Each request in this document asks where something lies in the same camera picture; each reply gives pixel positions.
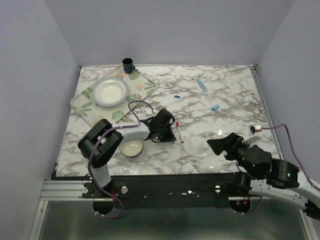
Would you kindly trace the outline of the white marker red tip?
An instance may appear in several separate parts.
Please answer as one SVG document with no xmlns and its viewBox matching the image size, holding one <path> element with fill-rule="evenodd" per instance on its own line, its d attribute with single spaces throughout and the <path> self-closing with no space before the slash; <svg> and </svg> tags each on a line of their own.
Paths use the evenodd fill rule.
<svg viewBox="0 0 320 240">
<path fill-rule="evenodd" d="M 177 132 L 178 132 L 178 136 L 179 136 L 180 142 L 183 144 L 185 141 L 184 141 L 184 138 L 183 138 L 183 135 L 182 135 L 182 132 L 181 132 L 180 124 L 178 122 L 176 122 L 175 125 L 176 125 L 176 128 L 177 128 Z"/>
</svg>

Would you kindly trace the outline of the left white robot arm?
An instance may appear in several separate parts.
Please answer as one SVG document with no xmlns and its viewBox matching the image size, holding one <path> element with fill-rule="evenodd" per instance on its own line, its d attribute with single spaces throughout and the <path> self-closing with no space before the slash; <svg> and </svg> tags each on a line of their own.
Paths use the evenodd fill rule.
<svg viewBox="0 0 320 240">
<path fill-rule="evenodd" d="M 82 156 L 88 160 L 87 168 L 94 182 L 93 191 L 101 198 L 111 191 L 108 162 L 121 143 L 158 140 L 174 142 L 172 130 L 175 118 L 171 112 L 161 109 L 155 116 L 143 119 L 138 125 L 113 126 L 102 119 L 78 142 Z"/>
</svg>

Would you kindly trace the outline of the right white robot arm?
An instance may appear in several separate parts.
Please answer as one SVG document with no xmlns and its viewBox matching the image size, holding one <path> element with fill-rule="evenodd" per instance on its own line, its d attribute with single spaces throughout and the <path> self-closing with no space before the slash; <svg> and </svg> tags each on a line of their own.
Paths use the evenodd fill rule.
<svg viewBox="0 0 320 240">
<path fill-rule="evenodd" d="M 320 218 L 320 193 L 312 186 L 298 166 L 272 154 L 236 133 L 225 138 L 209 139 L 215 155 L 225 152 L 225 159 L 236 161 L 245 172 L 235 172 L 230 191 L 241 196 L 259 195 L 292 204 L 308 217 Z"/>
</svg>

